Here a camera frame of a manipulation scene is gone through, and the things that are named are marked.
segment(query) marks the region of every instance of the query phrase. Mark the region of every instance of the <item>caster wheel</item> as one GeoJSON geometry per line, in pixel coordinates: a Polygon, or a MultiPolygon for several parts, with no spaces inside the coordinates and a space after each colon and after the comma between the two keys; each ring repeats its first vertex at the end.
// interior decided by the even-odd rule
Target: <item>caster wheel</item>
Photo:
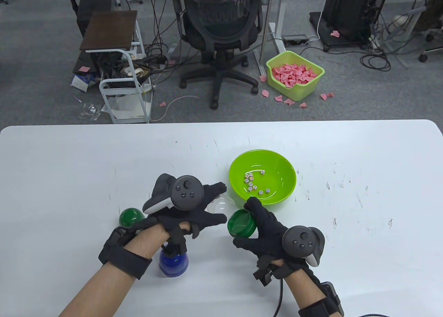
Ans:
{"type": "Polygon", "coordinates": [[[418,60],[422,63],[427,61],[427,55],[426,54],[421,54],[420,57],[418,57],[418,60]]]}
{"type": "Polygon", "coordinates": [[[426,35],[426,42],[431,42],[434,41],[434,35],[429,33],[428,35],[426,35]]]}

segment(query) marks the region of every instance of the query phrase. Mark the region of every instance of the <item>green bowl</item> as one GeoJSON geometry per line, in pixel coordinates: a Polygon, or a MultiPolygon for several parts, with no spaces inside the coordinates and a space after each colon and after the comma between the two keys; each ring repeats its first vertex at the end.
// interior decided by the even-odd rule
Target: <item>green bowl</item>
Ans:
{"type": "Polygon", "coordinates": [[[294,167],[282,155],[266,149],[254,149],[239,155],[229,169],[229,182],[234,191],[244,200],[257,197],[263,205],[274,205],[288,198],[296,188],[297,176],[294,167]],[[253,173],[256,191],[248,192],[245,175],[253,173]]]}

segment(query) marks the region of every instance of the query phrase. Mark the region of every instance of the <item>vr controller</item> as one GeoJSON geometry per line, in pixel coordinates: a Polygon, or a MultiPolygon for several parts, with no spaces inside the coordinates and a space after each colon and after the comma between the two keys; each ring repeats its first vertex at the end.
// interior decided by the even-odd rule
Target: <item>vr controller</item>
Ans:
{"type": "MultiPolygon", "coordinates": [[[[152,197],[143,205],[145,214],[152,214],[163,208],[175,207],[181,211],[196,208],[204,199],[204,188],[194,176],[175,178],[161,174],[155,182],[152,197]]],[[[282,239],[283,249],[294,258],[304,258],[317,267],[325,246],[323,233],[315,227],[294,226],[286,230],[282,239]]]]}

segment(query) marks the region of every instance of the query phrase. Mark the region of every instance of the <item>green plastic cup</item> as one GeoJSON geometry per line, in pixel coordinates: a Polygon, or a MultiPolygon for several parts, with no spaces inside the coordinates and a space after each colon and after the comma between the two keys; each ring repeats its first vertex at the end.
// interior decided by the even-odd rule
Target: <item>green plastic cup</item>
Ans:
{"type": "Polygon", "coordinates": [[[131,227],[136,222],[144,219],[144,214],[138,208],[127,208],[118,218],[118,223],[124,227],[131,227]]]}
{"type": "Polygon", "coordinates": [[[228,231],[232,237],[245,237],[251,236],[257,228],[252,213],[242,209],[236,211],[228,220],[228,231]]]}

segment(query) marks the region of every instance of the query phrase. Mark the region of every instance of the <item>yellow-green basket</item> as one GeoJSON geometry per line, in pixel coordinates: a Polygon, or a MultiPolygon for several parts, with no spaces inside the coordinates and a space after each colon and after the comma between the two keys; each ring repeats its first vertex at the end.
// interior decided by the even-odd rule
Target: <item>yellow-green basket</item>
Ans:
{"type": "Polygon", "coordinates": [[[325,70],[322,67],[319,67],[318,65],[308,61],[307,59],[304,59],[303,57],[297,55],[292,51],[285,51],[281,54],[278,54],[274,58],[267,61],[266,66],[268,67],[269,86],[275,88],[280,93],[286,95],[294,101],[300,101],[314,92],[317,88],[320,78],[325,74],[325,70]],[[317,74],[317,77],[309,81],[309,83],[307,84],[295,84],[294,87],[287,88],[284,84],[276,80],[272,75],[272,68],[281,67],[284,64],[305,65],[307,69],[312,69],[312,71],[317,74]]]}

